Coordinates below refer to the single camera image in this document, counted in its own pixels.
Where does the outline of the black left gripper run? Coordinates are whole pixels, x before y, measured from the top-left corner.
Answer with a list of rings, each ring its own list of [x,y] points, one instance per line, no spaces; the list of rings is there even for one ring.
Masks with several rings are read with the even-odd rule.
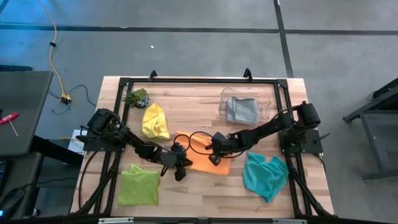
[[[185,148],[181,144],[175,143],[170,152],[163,153],[163,165],[166,167],[190,167],[193,162],[186,158]]]

